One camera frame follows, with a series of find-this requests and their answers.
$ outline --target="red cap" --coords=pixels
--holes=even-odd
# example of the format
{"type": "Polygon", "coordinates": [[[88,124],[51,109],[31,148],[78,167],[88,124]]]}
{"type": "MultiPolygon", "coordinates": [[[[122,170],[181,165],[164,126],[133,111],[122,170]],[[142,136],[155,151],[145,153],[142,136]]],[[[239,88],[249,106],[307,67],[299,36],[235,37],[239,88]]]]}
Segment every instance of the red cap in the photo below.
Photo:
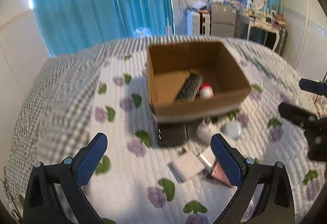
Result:
{"type": "Polygon", "coordinates": [[[206,88],[206,87],[210,87],[210,88],[211,88],[211,86],[210,86],[209,83],[202,83],[202,84],[200,85],[200,87],[199,87],[199,91],[200,91],[201,89],[203,89],[203,88],[206,88]]]}

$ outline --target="green leaf pattern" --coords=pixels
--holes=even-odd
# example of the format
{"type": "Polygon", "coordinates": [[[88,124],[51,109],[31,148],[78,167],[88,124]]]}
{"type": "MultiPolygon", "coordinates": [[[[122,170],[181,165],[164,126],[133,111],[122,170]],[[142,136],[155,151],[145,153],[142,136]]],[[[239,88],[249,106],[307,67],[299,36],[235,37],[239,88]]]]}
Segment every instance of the green leaf pattern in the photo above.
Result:
{"type": "Polygon", "coordinates": [[[99,89],[98,89],[98,94],[105,94],[107,92],[107,84],[106,83],[101,83],[99,85],[99,89]]]}
{"type": "Polygon", "coordinates": [[[142,103],[142,97],[136,93],[131,94],[131,96],[133,98],[134,106],[137,109],[142,103]]]}
{"type": "Polygon", "coordinates": [[[108,218],[102,218],[102,221],[104,224],[116,224],[113,220],[110,220],[108,218]]]}
{"type": "Polygon", "coordinates": [[[303,184],[307,185],[309,182],[313,181],[314,179],[318,178],[319,174],[317,170],[309,170],[305,175],[303,180],[303,184]]]}
{"type": "Polygon", "coordinates": [[[113,122],[113,120],[115,119],[115,116],[116,116],[115,110],[113,109],[113,107],[110,107],[110,106],[106,106],[105,108],[107,110],[108,122],[113,122]]]}
{"type": "Polygon", "coordinates": [[[110,159],[108,158],[107,155],[103,155],[101,161],[99,162],[99,164],[95,168],[94,173],[95,173],[95,175],[106,173],[106,172],[108,172],[110,170],[110,168],[111,168],[110,159]]]}
{"type": "Polygon", "coordinates": [[[208,210],[205,206],[201,205],[198,201],[195,201],[195,200],[188,202],[183,208],[183,212],[186,214],[190,213],[192,211],[194,214],[196,214],[198,212],[200,212],[200,213],[208,212],[208,210]]]}
{"type": "Polygon", "coordinates": [[[124,78],[125,78],[125,83],[128,85],[130,83],[130,81],[132,80],[132,76],[129,74],[123,74],[124,78]]]}
{"type": "Polygon", "coordinates": [[[268,121],[267,127],[282,126],[282,123],[277,118],[272,118],[268,121]]]}
{"type": "Polygon", "coordinates": [[[236,109],[236,110],[231,111],[230,113],[228,113],[227,116],[232,121],[239,112],[241,112],[241,109],[236,109]]]}
{"type": "Polygon", "coordinates": [[[131,58],[132,58],[132,55],[131,55],[131,54],[129,54],[129,55],[125,55],[124,60],[127,61],[127,60],[129,60],[129,59],[131,59],[131,58]]]}
{"type": "Polygon", "coordinates": [[[263,92],[262,88],[258,84],[252,84],[251,87],[257,90],[259,93],[263,92]]]}
{"type": "Polygon", "coordinates": [[[140,139],[146,147],[151,147],[151,136],[144,130],[137,131],[135,136],[140,139]]]}
{"type": "Polygon", "coordinates": [[[164,188],[163,192],[166,194],[167,201],[172,201],[175,197],[175,184],[166,178],[160,179],[158,184],[164,188]]]}

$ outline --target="table leg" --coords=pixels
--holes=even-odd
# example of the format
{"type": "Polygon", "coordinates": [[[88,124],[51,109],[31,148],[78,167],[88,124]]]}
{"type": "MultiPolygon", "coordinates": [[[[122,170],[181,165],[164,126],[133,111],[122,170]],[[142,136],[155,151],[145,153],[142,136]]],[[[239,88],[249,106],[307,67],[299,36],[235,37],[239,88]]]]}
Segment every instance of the table leg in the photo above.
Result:
{"type": "Polygon", "coordinates": [[[264,46],[265,46],[265,44],[266,44],[266,42],[267,42],[267,36],[268,36],[268,31],[266,30],[266,35],[265,35],[265,37],[264,37],[264,46]]]}
{"type": "Polygon", "coordinates": [[[272,51],[274,52],[276,50],[277,44],[279,42],[279,31],[276,32],[276,42],[274,44],[274,47],[272,48],[272,51]]]}
{"type": "Polygon", "coordinates": [[[250,37],[250,30],[251,30],[251,26],[249,24],[248,28],[247,28],[247,37],[246,37],[246,40],[248,41],[249,40],[249,37],[250,37]]]}

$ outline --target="phone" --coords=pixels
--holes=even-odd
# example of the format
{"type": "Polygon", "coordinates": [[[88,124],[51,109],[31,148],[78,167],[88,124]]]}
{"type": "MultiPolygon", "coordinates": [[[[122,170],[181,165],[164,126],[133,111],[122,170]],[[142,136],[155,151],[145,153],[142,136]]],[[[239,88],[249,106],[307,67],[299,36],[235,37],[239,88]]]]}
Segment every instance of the phone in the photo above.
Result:
{"type": "Polygon", "coordinates": [[[178,147],[188,140],[185,124],[158,124],[157,128],[158,147],[178,147]]]}
{"type": "Polygon", "coordinates": [[[233,187],[231,185],[231,183],[229,182],[226,174],[224,173],[224,171],[218,161],[215,161],[215,163],[214,163],[214,167],[211,172],[211,177],[216,179],[217,181],[223,183],[224,185],[227,185],[228,187],[233,187]]]}

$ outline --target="storage box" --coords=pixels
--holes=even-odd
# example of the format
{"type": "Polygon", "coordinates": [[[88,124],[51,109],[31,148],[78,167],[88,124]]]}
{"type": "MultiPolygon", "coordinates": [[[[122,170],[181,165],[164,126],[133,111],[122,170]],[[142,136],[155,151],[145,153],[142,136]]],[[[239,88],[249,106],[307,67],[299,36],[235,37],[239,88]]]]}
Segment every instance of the storage box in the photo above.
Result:
{"type": "Polygon", "coordinates": [[[221,42],[183,42],[148,47],[148,96],[157,123],[187,122],[238,108],[251,88],[221,42]],[[190,73],[211,85],[214,97],[175,100],[190,73]]]}

